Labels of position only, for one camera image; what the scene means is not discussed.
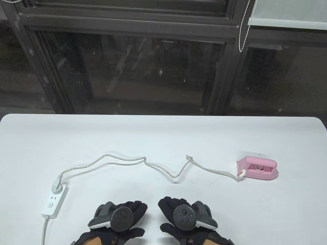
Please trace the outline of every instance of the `pink iron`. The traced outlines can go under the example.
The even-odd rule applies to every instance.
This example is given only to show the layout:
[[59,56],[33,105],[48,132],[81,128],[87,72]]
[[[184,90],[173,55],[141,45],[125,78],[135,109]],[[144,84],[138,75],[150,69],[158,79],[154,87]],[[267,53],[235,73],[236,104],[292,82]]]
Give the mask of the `pink iron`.
[[246,156],[237,161],[237,175],[241,175],[244,169],[244,177],[248,178],[271,180],[278,176],[277,162],[270,159]]

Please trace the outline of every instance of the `white table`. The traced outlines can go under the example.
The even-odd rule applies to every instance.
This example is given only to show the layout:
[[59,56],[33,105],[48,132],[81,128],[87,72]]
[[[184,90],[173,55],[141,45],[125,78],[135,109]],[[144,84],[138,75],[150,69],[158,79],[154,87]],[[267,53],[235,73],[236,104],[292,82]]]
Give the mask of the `white table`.
[[143,163],[105,158],[64,174],[69,191],[49,220],[46,245],[69,245],[100,204],[129,200],[149,208],[138,224],[145,235],[126,244],[178,244],[159,229],[164,196],[207,204],[217,231],[236,245],[326,242],[327,133],[317,118],[11,114],[0,123],[0,244],[40,244],[40,212],[57,175],[103,154],[146,156],[174,174],[186,154],[234,174],[236,160],[258,155],[277,161],[279,176],[237,182],[190,165],[173,180]]

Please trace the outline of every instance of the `white cord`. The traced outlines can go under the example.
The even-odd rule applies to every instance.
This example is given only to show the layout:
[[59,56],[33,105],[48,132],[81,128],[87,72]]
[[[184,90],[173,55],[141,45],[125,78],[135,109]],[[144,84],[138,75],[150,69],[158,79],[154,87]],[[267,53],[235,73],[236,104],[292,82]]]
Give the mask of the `white cord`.
[[216,171],[216,170],[212,170],[212,169],[207,169],[203,166],[201,166],[200,164],[196,163],[192,157],[186,155],[186,158],[188,159],[188,161],[184,164],[184,166],[182,167],[182,169],[180,170],[180,172],[177,174],[177,175],[172,175],[170,172],[168,172],[165,168],[159,166],[159,165],[156,165],[156,164],[153,164],[153,163],[148,163],[146,161],[146,157],[140,157],[140,158],[134,158],[134,159],[126,159],[126,158],[121,158],[121,157],[117,157],[117,156],[114,156],[114,155],[110,155],[110,154],[105,154],[103,155],[102,157],[98,158],[97,160],[95,160],[94,162],[86,165],[86,166],[82,166],[82,167],[76,167],[76,168],[71,168],[71,169],[67,169],[65,170],[64,172],[62,172],[59,176],[58,176],[58,179],[61,180],[62,178],[62,175],[64,173],[67,173],[71,170],[76,170],[76,169],[85,169],[85,168],[88,168],[92,165],[94,165],[95,163],[97,163],[98,161],[100,161],[102,158],[104,158],[105,156],[109,156],[109,157],[113,157],[115,159],[118,159],[118,160],[122,160],[122,161],[139,161],[139,160],[143,160],[144,164],[147,165],[147,166],[150,166],[150,167],[156,167],[156,168],[159,168],[163,171],[165,171],[170,177],[172,178],[177,178],[178,176],[181,175],[181,173],[183,172],[183,170],[185,169],[185,167],[187,166],[187,164],[189,162],[192,162],[195,166],[205,170],[205,171],[208,171],[208,172],[211,172],[211,173],[215,173],[215,174],[222,174],[222,175],[226,175],[226,176],[229,176],[229,177],[232,177],[234,178],[235,180],[240,180],[242,177],[244,177],[245,173],[246,173],[246,170],[242,170],[242,173],[240,174],[240,176],[235,176],[229,172],[224,172],[224,171]]
[[23,0],[17,0],[17,1],[1,0],[1,1],[7,2],[7,3],[18,3],[18,2],[21,2],[21,1],[23,1]]
[[48,222],[48,219],[49,219],[49,216],[46,216],[46,217],[44,218],[43,230],[42,230],[42,241],[41,241],[41,245],[44,245],[46,223]]
[[243,51],[244,49],[244,45],[245,45],[245,41],[246,41],[246,38],[248,37],[248,33],[249,33],[249,30],[250,30],[250,25],[248,27],[248,31],[246,32],[246,35],[245,35],[245,39],[244,39],[244,43],[243,43],[243,46],[242,46],[242,49],[241,49],[241,30],[242,30],[242,25],[243,25],[243,21],[244,21],[244,18],[245,18],[245,15],[246,15],[246,11],[248,10],[248,7],[249,7],[249,4],[250,4],[250,1],[248,1],[248,5],[246,6],[246,9],[245,9],[245,12],[244,12],[244,15],[243,15],[243,19],[241,21],[241,27],[240,27],[240,35],[238,36],[238,50],[240,51],[240,53]]

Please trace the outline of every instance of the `socket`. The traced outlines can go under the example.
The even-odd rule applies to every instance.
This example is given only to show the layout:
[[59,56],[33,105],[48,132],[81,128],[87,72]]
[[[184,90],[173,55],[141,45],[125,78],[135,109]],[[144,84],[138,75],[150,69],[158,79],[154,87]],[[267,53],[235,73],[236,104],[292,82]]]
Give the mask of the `socket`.
[[68,192],[68,187],[65,184],[62,184],[62,191],[59,194],[55,195],[50,190],[48,198],[41,211],[42,216],[43,217],[49,216],[51,219],[57,217],[67,192]]

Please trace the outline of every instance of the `black vr controller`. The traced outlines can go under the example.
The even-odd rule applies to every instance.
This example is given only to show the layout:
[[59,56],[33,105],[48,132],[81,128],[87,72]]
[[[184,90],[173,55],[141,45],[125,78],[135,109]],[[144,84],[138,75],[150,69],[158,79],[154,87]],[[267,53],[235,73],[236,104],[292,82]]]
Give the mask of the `black vr controller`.
[[111,227],[114,231],[121,232],[130,228],[133,221],[133,212],[128,207],[117,208],[112,202],[107,202],[97,208],[88,227],[90,229]]
[[195,227],[205,227],[210,230],[218,228],[217,222],[212,218],[210,208],[200,201],[192,206],[180,205],[173,214],[175,226],[184,231],[190,231]]

